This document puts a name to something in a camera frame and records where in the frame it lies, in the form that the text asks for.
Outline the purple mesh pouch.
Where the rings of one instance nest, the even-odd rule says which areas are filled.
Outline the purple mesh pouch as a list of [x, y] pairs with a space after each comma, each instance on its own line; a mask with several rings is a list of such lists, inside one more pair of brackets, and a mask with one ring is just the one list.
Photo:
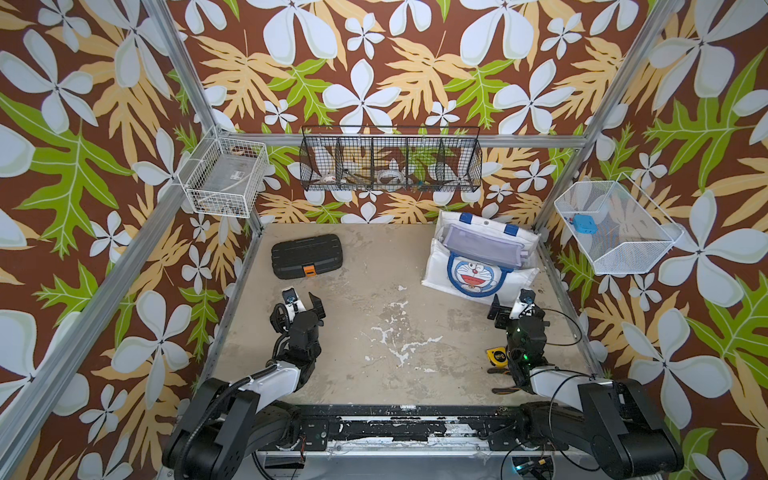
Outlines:
[[472, 231], [466, 224], [449, 225], [443, 245], [456, 255], [508, 269], [522, 267], [527, 258], [522, 243]]

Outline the white Doraemon canvas bag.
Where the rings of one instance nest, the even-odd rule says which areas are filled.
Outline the white Doraemon canvas bag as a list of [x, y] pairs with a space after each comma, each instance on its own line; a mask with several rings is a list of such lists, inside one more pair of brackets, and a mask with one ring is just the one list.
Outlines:
[[514, 224], [468, 212], [442, 211], [421, 284], [489, 305], [508, 305], [539, 273], [540, 236]]

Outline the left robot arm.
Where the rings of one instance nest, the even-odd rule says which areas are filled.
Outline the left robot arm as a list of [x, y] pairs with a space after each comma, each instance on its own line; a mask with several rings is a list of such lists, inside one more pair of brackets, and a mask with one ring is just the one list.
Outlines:
[[231, 479], [256, 451], [301, 443], [300, 411], [282, 398], [310, 379], [326, 313], [314, 294], [309, 307], [293, 288], [282, 298], [270, 314], [278, 339], [266, 366], [231, 383], [206, 380], [174, 428], [162, 463], [175, 479]]

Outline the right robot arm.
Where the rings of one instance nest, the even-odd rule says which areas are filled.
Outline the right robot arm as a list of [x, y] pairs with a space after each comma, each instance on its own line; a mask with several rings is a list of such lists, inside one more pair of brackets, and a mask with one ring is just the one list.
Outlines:
[[531, 290], [522, 290], [512, 306], [492, 300], [488, 312], [507, 340], [507, 363], [498, 373], [511, 376], [514, 391], [539, 398], [519, 407], [517, 440], [546, 442], [559, 453], [574, 448], [611, 479], [681, 471], [682, 445], [638, 381], [599, 378], [547, 361], [545, 313]]

